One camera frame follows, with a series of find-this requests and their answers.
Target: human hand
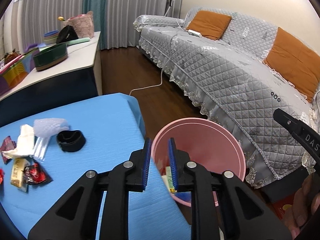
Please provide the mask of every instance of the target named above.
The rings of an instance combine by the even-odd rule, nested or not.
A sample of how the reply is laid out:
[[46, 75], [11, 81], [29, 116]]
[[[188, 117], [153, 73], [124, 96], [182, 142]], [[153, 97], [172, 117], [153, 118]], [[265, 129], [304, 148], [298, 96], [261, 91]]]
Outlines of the human hand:
[[311, 174], [304, 180], [302, 188], [294, 195], [293, 206], [285, 211], [283, 222], [290, 230], [292, 239], [300, 233], [300, 227], [307, 222], [309, 213], [313, 215], [320, 205], [320, 193], [318, 193], [313, 198], [311, 210], [308, 207], [308, 194], [312, 189], [313, 176], [318, 175]]

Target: stacked bowl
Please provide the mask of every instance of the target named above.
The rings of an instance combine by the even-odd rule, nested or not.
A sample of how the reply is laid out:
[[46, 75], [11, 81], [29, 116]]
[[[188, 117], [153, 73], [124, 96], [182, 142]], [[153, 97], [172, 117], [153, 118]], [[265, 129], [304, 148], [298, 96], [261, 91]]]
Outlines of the stacked bowl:
[[58, 35], [59, 35], [59, 31], [58, 31], [58, 30], [45, 33], [45, 34], [43, 35], [43, 37], [44, 37], [44, 44], [45, 44], [45, 45], [50, 45], [50, 44], [56, 43], [56, 40], [57, 40]]

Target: pink bag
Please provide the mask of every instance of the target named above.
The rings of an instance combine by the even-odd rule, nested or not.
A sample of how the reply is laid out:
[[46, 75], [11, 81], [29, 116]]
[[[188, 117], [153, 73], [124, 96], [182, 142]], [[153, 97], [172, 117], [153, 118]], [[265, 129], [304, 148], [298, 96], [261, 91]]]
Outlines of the pink bag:
[[89, 11], [87, 14], [80, 14], [76, 17], [71, 17], [66, 21], [62, 22], [65, 27], [67, 25], [73, 26], [79, 39], [81, 38], [92, 38], [94, 36], [94, 25], [93, 25], [93, 12]]

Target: dark brown floor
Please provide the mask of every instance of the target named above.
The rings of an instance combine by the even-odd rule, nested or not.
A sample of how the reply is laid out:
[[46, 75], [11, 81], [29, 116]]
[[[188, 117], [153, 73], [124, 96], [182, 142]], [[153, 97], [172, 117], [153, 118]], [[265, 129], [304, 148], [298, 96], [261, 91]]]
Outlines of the dark brown floor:
[[[129, 94], [132, 89], [158, 85], [161, 70], [136, 47], [101, 51], [103, 94]], [[163, 74], [160, 87], [132, 92], [139, 101], [147, 137], [153, 139], [166, 124], [186, 117], [206, 118], [183, 91]]]

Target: sofa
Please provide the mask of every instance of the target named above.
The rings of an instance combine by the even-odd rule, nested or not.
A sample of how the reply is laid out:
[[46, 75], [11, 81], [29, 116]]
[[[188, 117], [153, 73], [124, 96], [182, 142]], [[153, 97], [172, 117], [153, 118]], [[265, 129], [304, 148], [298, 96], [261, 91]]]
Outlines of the sofa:
[[[198, 11], [231, 16], [219, 40], [185, 30]], [[209, 120], [238, 140], [250, 169], [246, 181], [260, 188], [280, 180], [312, 158], [286, 129], [273, 120], [281, 108], [318, 130], [318, 111], [279, 73], [263, 64], [278, 27], [237, 12], [197, 7], [185, 19], [141, 15], [133, 23], [139, 46], [201, 108]]]

